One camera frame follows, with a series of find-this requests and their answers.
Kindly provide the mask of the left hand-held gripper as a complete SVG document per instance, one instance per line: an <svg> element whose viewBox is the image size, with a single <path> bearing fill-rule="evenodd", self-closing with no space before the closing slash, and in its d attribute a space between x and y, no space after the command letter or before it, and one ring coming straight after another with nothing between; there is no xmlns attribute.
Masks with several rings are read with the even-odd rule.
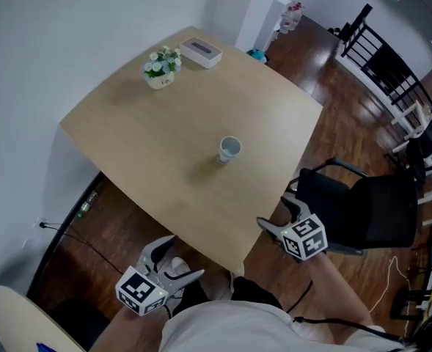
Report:
<svg viewBox="0 0 432 352"><path fill-rule="evenodd" d="M136 266L130 266L115 285L116 297L139 316L165 305L181 289L197 281L205 270L189 271L180 276L158 273L158 264L175 244L176 235L168 235L146 245Z"/></svg>

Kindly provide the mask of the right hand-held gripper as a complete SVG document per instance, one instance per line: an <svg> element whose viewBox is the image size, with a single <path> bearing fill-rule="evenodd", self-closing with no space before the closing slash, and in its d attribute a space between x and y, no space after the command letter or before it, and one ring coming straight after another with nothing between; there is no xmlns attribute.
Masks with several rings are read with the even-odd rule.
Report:
<svg viewBox="0 0 432 352"><path fill-rule="evenodd" d="M283 250L298 261L306 261L324 252L328 241L321 220L294 195L282 195L281 202L289 210L290 222L278 226L268 219L257 217L258 226L273 241L280 241Z"/></svg>

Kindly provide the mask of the person's left forearm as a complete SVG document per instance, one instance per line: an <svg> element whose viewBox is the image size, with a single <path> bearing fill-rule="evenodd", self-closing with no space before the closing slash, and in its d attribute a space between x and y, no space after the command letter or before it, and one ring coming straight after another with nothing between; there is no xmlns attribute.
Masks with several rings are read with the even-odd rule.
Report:
<svg viewBox="0 0 432 352"><path fill-rule="evenodd" d="M163 307L144 317L123 307L89 352L158 352L162 330L168 320Z"/></svg>

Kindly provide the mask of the person's white shoe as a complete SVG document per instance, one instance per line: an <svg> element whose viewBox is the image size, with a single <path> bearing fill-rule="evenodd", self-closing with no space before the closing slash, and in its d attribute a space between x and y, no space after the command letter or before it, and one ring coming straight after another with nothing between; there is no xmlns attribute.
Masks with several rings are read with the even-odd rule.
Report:
<svg viewBox="0 0 432 352"><path fill-rule="evenodd" d="M182 276L191 271L188 264L181 257L175 256L171 260L171 271L170 275L172 277Z"/></svg>

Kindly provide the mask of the person's black trousers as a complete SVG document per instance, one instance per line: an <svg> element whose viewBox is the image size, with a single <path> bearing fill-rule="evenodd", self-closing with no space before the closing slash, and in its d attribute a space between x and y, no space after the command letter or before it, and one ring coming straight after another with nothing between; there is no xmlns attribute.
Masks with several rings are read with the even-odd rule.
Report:
<svg viewBox="0 0 432 352"><path fill-rule="evenodd" d="M233 288L232 301L248 301L259 304L267 304L282 309L277 298L267 290L261 288L257 283L242 276L231 279ZM205 291L199 281L192 282L184 288L183 297L175 307L172 316L175 317L180 312L205 302L209 302Z"/></svg>

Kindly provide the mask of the black office chair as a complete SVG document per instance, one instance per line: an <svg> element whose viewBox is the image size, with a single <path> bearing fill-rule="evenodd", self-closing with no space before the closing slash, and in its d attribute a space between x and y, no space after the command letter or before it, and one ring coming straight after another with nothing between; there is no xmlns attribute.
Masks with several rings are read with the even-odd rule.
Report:
<svg viewBox="0 0 432 352"><path fill-rule="evenodd" d="M348 187L320 173L328 166L339 166L359 179ZM370 177L330 158L314 169L302 169L286 192L321 220L331 252L361 255L367 249L409 248L414 242L417 187L407 171Z"/></svg>

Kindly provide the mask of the person's white shirt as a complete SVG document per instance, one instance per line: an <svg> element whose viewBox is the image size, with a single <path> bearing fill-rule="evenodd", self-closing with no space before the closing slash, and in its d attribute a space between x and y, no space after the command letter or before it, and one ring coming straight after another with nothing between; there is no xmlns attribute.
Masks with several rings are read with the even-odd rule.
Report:
<svg viewBox="0 0 432 352"><path fill-rule="evenodd" d="M405 347L363 330L342 345L304 339L291 317L267 304L209 301L167 321L158 352L399 352Z"/></svg>

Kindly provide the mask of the green plastic bottle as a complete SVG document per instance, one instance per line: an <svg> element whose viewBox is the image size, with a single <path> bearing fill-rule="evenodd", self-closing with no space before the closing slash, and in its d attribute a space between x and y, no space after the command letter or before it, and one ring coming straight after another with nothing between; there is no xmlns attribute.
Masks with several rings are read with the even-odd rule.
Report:
<svg viewBox="0 0 432 352"><path fill-rule="evenodd" d="M87 199L82 203L81 207L78 210L77 216L79 218L84 217L92 207L95 200L98 198L98 193L96 191L92 191Z"/></svg>

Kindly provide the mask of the round wooden side table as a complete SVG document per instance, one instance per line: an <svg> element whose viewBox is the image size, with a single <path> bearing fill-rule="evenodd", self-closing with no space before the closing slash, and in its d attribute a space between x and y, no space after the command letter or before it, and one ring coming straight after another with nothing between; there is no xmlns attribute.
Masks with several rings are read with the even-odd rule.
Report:
<svg viewBox="0 0 432 352"><path fill-rule="evenodd" d="M56 352L85 352L35 303L0 285L0 343L5 352L37 352L37 342Z"/></svg>

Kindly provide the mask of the teal bag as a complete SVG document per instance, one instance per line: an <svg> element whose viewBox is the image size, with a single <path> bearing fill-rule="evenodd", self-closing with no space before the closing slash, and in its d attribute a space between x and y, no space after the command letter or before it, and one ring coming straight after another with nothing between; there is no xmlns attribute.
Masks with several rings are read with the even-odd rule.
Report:
<svg viewBox="0 0 432 352"><path fill-rule="evenodd" d="M256 59L257 61L263 63L264 65L267 64L269 61L269 58L266 56L266 53L264 51L260 51L258 49L252 49L246 52L248 55L250 55L252 58Z"/></svg>

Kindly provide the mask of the white tissue box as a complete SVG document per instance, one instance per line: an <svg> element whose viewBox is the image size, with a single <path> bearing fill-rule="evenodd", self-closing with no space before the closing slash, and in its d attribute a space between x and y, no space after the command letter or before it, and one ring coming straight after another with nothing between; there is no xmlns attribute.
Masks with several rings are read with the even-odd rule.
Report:
<svg viewBox="0 0 432 352"><path fill-rule="evenodd" d="M199 39L188 38L179 45L181 54L205 69L211 69L222 59L222 51L217 47Z"/></svg>

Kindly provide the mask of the black railing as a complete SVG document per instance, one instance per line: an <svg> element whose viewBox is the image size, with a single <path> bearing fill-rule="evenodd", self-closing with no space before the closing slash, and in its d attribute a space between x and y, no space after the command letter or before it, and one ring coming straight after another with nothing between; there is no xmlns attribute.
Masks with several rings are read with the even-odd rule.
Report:
<svg viewBox="0 0 432 352"><path fill-rule="evenodd" d="M372 9L366 4L354 22L343 27L340 39L344 49L340 56L351 60L399 111L418 100L432 112L432 98L418 77L400 55L367 25L366 17Z"/></svg>

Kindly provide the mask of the potted white and blue flowers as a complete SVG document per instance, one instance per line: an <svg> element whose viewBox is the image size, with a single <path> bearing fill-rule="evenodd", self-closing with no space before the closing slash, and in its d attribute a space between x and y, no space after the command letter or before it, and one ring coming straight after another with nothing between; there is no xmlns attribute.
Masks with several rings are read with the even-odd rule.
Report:
<svg viewBox="0 0 432 352"><path fill-rule="evenodd" d="M181 67L180 49L164 45L159 51L152 52L143 65L144 79L151 89L163 89L174 81Z"/></svg>

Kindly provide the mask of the white cabinet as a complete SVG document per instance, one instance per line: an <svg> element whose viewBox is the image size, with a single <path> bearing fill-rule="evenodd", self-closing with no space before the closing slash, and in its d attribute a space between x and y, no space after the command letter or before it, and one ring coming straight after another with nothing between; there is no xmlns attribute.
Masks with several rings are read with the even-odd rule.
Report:
<svg viewBox="0 0 432 352"><path fill-rule="evenodd" d="M268 47L270 46L270 43L272 41L274 32L279 30L282 15L288 10L288 7L292 3L291 0L274 0L270 10L268 11L267 17L266 17L266 23L264 25L265 32L266 32L266 38L264 39L263 43L263 50L266 51Z"/></svg>

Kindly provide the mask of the group of large water bottles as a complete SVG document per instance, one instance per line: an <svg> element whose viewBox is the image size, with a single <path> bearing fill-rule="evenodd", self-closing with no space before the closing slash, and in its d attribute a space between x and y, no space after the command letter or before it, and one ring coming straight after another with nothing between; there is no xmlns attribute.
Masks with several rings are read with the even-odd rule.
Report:
<svg viewBox="0 0 432 352"><path fill-rule="evenodd" d="M299 0L289 0L286 10L282 13L279 32L287 34L293 31L302 18L303 4Z"/></svg>

